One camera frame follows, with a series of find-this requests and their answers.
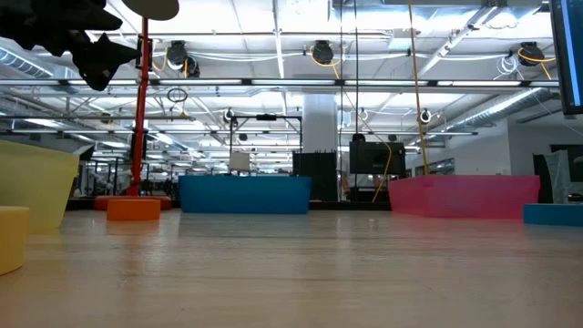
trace computer monitor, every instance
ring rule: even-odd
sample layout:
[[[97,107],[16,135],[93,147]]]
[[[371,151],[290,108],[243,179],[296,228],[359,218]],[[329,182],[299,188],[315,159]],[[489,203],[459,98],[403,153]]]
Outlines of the computer monitor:
[[[550,0],[563,113],[583,114],[583,1]]]
[[[405,148],[401,142],[388,142],[393,155],[387,174],[406,177]],[[389,159],[389,149],[383,142],[351,142],[350,172],[352,174],[384,174]]]

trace pink container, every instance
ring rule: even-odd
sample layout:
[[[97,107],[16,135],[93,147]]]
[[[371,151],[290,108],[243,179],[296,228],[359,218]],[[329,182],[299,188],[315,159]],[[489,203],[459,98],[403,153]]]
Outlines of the pink container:
[[[430,218],[522,220],[538,176],[424,176],[389,182],[394,212]]]

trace red pole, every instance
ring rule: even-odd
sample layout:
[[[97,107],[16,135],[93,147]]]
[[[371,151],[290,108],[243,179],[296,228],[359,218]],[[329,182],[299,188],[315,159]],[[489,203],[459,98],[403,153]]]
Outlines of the red pole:
[[[134,158],[131,165],[132,181],[128,188],[129,196],[139,196],[139,184],[142,172],[142,150],[144,140],[144,115],[146,111],[146,92],[148,91],[149,40],[148,19],[142,18],[142,72],[138,89],[138,106],[136,107],[136,137]]]

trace yellow container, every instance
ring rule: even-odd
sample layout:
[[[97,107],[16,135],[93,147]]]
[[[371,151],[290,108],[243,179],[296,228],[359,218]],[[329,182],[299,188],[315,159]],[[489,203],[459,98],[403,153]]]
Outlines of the yellow container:
[[[79,156],[0,140],[0,206],[30,209],[31,231],[61,225]]]
[[[0,275],[25,263],[28,208],[0,206]]]

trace blue container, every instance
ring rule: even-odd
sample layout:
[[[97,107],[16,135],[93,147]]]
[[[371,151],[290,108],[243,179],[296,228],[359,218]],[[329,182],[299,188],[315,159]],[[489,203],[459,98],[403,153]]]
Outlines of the blue container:
[[[524,222],[583,227],[583,205],[527,204],[524,207]]]
[[[179,177],[185,213],[306,214],[312,179],[306,177]]]

